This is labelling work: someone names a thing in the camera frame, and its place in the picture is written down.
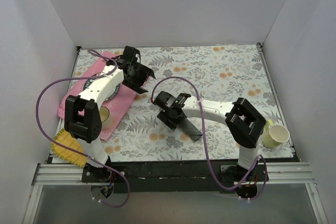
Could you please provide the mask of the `grey cloth napkin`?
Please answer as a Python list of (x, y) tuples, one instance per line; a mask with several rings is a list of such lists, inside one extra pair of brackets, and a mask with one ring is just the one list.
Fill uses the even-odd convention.
[(184, 118), (178, 125), (178, 128), (186, 134), (192, 141), (197, 141), (202, 138), (203, 134), (196, 126), (187, 118)]

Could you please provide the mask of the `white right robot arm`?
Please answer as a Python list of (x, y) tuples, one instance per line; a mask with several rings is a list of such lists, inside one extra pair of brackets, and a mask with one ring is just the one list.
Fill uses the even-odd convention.
[[(171, 130), (179, 129), (192, 140), (205, 136), (188, 119), (201, 118), (199, 102), (195, 96), (181, 93), (177, 97), (161, 91), (152, 103), (160, 108), (157, 118)], [(245, 98), (237, 101), (202, 101), (204, 119), (228, 127), (233, 139), (239, 144), (239, 158), (236, 166), (224, 170), (221, 179), (227, 182), (251, 180), (257, 169), (253, 161), (258, 155), (258, 140), (266, 125), (265, 118)]]

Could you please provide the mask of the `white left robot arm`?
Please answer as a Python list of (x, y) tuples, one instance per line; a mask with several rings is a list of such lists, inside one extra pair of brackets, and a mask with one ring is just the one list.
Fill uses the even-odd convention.
[(124, 85), (137, 94), (146, 93), (143, 85), (149, 77), (155, 78), (154, 71), (141, 63), (140, 51), (125, 46), (123, 54), (107, 59), (88, 88), (65, 100), (64, 128), (79, 140), (88, 155), (87, 163), (95, 167), (93, 175), (100, 182), (108, 181), (112, 170), (106, 165), (109, 156), (99, 137), (103, 129), (99, 109), (117, 85)]

